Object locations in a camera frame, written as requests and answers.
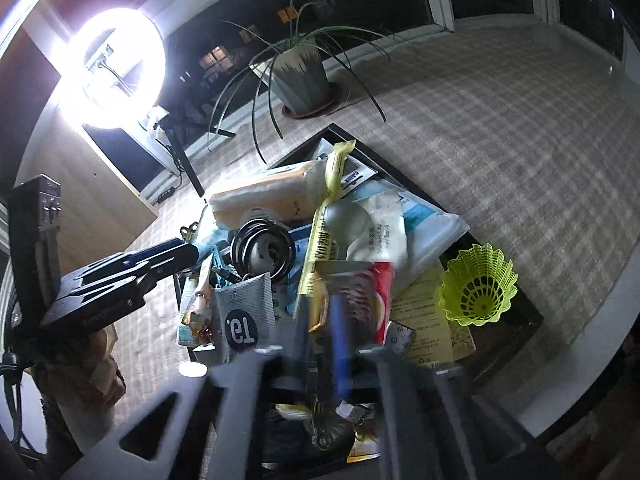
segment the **yellow stick package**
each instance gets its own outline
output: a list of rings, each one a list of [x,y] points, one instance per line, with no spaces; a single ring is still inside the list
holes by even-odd
[[[324,169],[324,200],[314,215],[311,225],[311,235],[309,245],[306,248],[305,263],[302,267],[300,284],[298,285],[298,296],[313,296],[314,281],[316,278],[316,262],[329,259],[331,254],[332,238],[324,224],[324,213],[332,202],[340,198],[340,181],[344,170],[344,161],[356,145],[355,140],[349,142],[339,142],[334,145],[334,150],[329,154]],[[310,327],[315,327],[319,323],[319,312],[314,308],[309,313]]]

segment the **gray packet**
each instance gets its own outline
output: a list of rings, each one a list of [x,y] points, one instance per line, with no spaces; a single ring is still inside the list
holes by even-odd
[[[268,272],[216,288],[214,296],[220,317],[223,363],[233,360],[240,352],[274,343],[276,322]]]

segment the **flower pot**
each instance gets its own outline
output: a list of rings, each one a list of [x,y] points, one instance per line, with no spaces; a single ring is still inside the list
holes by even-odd
[[[252,66],[265,84],[269,83],[272,60]],[[320,51],[311,44],[298,44],[280,54],[273,65],[271,92],[297,116],[304,116],[327,104],[331,90]]]

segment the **yellow-green plastic shuttlecock skirt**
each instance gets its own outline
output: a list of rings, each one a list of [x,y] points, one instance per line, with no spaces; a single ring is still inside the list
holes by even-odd
[[[439,287],[440,307],[447,319],[460,325],[496,322],[511,307],[518,289],[513,262],[490,244],[473,244],[450,260]]]

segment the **checkered fabric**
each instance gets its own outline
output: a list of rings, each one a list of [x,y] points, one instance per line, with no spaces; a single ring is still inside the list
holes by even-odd
[[[512,258],[518,286],[545,317],[488,386],[514,388],[580,332],[636,244],[640,119],[585,62],[534,43],[524,30],[456,32],[396,48],[391,57],[355,69],[386,123],[343,73],[337,79],[351,88],[348,106],[303,121],[277,113],[284,140],[262,116],[262,152],[275,162],[335,122],[464,217],[480,242]],[[263,168],[249,124],[196,170],[209,187]],[[184,187],[133,247],[177,235],[201,206]],[[148,307],[117,324],[114,356],[127,379],[117,420],[187,358],[175,343],[176,308],[165,280]]]

